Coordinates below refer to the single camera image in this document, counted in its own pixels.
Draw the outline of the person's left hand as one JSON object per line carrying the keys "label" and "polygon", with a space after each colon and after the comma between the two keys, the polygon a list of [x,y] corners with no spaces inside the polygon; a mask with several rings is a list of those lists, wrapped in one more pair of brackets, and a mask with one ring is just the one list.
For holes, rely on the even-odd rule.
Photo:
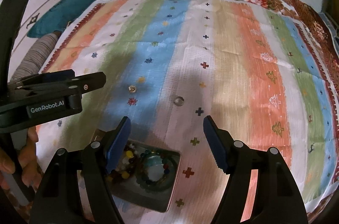
{"label": "person's left hand", "polygon": [[[32,186],[34,189],[39,187],[41,175],[37,171],[36,143],[39,137],[36,127],[28,129],[26,145],[20,150],[18,161],[22,167],[22,181],[26,186]],[[15,165],[11,158],[1,150],[1,172],[13,174]]]}

